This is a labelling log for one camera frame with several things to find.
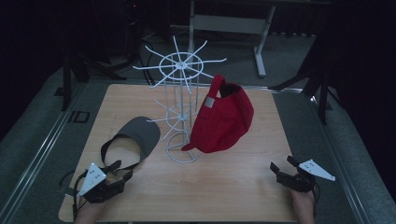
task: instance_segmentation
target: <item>red cap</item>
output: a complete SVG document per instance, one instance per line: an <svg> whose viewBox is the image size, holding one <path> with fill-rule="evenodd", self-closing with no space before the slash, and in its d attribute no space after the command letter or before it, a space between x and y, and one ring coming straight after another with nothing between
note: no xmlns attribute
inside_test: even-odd
<svg viewBox="0 0 396 224"><path fill-rule="evenodd" d="M197 148L211 153L228 149L248 132L253 114L244 89L216 75L192 127L190 142L181 150Z"/></svg>

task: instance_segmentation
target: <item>human hand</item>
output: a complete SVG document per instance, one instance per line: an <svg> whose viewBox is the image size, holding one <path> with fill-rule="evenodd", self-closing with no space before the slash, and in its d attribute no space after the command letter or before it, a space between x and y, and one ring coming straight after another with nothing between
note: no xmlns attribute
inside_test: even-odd
<svg viewBox="0 0 396 224"><path fill-rule="evenodd" d="M314 192L307 193L298 192L290 189L291 198L293 199L294 211L301 224L315 224L314 207L315 198Z"/></svg>
<svg viewBox="0 0 396 224"><path fill-rule="evenodd" d="M75 220L76 224L94 224L99 218L102 211L105 209L107 201L103 203L89 203L86 199L80 198L78 206L77 217Z"/></svg>

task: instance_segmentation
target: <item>gray floor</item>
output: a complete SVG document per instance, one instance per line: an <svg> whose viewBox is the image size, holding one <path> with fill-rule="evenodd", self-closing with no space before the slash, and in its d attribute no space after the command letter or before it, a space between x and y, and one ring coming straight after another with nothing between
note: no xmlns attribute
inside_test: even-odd
<svg viewBox="0 0 396 224"><path fill-rule="evenodd" d="M173 45L163 43L156 35L145 39L161 54L175 51ZM227 58L224 63L207 66L208 74L222 74L227 81L244 86L268 87L296 75L314 40L305 36L269 36L262 54L266 78L258 77L256 71L252 49L258 41L256 36L242 41L209 41L199 56L205 60ZM177 43L181 51L187 47L183 35L177 36ZM202 43L202 39L197 38L196 48ZM142 49L141 54L146 61L147 51ZM159 58L153 56L150 65L158 61ZM120 71L120 75L128 80L118 83L145 83L140 71L128 69ZM152 75L156 80L162 77L156 70L152 70ZM202 79L202 82L209 83L210 79ZM300 89L305 82L290 88ZM61 112L62 97L53 93L62 85L62 71L49 78L1 142L0 218L11 223L62 223L57 218L64 197L57 191L59 181L76 167L111 83L116 81L100 74L92 75L89 83L73 82L74 101L67 111ZM324 126L318 120L316 105L298 91L275 92L274 97L293 156L300 161L314 159L337 177L335 182L318 179L321 197L317 223L396 223L395 203L347 113L329 98L332 109L326 111L328 125ZM73 111L90 113L88 122L70 120ZM31 163L36 161L35 155L40 155L43 161Z"/></svg>

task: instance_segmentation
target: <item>wooden table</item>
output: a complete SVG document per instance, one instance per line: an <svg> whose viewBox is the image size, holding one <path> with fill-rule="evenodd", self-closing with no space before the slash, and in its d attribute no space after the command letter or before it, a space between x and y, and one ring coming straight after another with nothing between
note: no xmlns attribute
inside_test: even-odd
<svg viewBox="0 0 396 224"><path fill-rule="evenodd" d="M200 102L208 88L200 88ZM246 89L255 113L251 128L226 151L202 154L192 163L172 161L161 140L151 155L135 169L125 191L109 201L103 221L295 221L288 190L276 183L273 161L283 172L296 171L286 158L290 147L271 92ZM109 86L75 176L91 162L103 167L100 147L130 119L164 117L163 87ZM158 122L162 136L169 131ZM63 221L73 221L73 200L65 196L59 211Z"/></svg>

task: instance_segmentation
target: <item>white wire hat stand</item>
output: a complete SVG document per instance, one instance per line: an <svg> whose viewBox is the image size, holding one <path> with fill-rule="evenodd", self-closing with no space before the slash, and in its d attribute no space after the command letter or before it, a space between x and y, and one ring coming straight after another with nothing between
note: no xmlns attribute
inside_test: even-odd
<svg viewBox="0 0 396 224"><path fill-rule="evenodd" d="M148 48L146 49L160 56L162 59L158 66L136 67L134 69L159 69L163 75L163 79L151 88L163 85L165 103L162 104L154 99L154 101L166 109L165 118L154 119L151 122L166 121L170 130L163 137L168 138L166 144L166 152L170 159L179 163L189 163L196 161L201 156L201 151L197 149L186 152L181 148L190 142L191 130L193 125L193 117L198 114L199 99L199 76L207 76L213 78L209 74L204 73L206 63L222 63L227 59L203 61L197 56L197 52L204 48L207 41L193 53L180 52L178 50L176 38L173 37L176 52L166 56Z"/></svg>

